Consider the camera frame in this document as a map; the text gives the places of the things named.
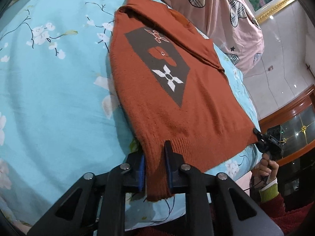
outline wooden cabinet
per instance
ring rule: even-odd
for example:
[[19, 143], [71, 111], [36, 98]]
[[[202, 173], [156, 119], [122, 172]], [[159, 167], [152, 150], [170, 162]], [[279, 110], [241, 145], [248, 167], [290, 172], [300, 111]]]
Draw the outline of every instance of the wooden cabinet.
[[283, 128], [283, 159], [280, 166], [288, 164], [315, 148], [315, 86], [312, 85], [296, 99], [259, 121], [264, 133], [276, 125]]

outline bed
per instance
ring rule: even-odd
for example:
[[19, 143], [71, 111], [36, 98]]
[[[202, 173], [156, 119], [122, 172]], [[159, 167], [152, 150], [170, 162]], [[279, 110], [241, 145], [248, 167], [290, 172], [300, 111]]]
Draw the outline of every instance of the bed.
[[[108, 57], [114, 13], [124, 1], [18, 0], [0, 19], [0, 209], [24, 232], [84, 173], [108, 172], [138, 150]], [[215, 51], [259, 129], [242, 72]], [[207, 173], [237, 180], [260, 158], [250, 145]], [[184, 213], [184, 195], [149, 202], [127, 194], [125, 228]]]

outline white wall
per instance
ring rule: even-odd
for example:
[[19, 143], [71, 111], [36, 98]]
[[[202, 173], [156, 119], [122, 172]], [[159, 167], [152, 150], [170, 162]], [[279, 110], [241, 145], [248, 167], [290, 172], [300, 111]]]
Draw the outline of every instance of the white wall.
[[312, 72], [315, 72], [315, 60], [314, 60], [314, 51], [315, 51], [315, 27], [311, 23], [310, 19], [306, 17], [308, 24], [308, 32], [306, 34], [306, 54], [305, 62], [310, 66]]
[[295, 1], [273, 17], [260, 25], [265, 41], [261, 61], [244, 76], [259, 120], [315, 84], [305, 65], [307, 15], [303, 8]]

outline glass cabinet door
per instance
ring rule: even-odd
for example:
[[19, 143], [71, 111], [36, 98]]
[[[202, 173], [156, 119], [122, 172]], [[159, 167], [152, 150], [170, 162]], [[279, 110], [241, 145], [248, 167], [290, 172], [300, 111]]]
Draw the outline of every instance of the glass cabinet door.
[[289, 156], [315, 139], [315, 112], [312, 105], [282, 125], [283, 156]]

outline metal bolt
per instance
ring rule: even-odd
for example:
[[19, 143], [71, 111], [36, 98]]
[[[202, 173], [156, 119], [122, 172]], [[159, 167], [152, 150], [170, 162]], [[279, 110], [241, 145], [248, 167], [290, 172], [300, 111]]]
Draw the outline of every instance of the metal bolt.
[[226, 179], [227, 179], [227, 174], [225, 174], [225, 173], [219, 173], [219, 174], [218, 174], [218, 178], [219, 178], [220, 180], [226, 180]]
[[92, 179], [93, 177], [94, 177], [94, 175], [93, 175], [93, 173], [91, 173], [91, 172], [85, 173], [85, 174], [83, 175], [83, 178], [84, 178], [85, 180], [90, 180], [90, 179]]
[[190, 170], [192, 167], [189, 164], [182, 164], [181, 169], [182, 170]]
[[120, 165], [120, 168], [121, 168], [122, 170], [127, 170], [127, 169], [130, 168], [130, 165], [129, 165], [128, 163], [123, 163], [123, 164]]

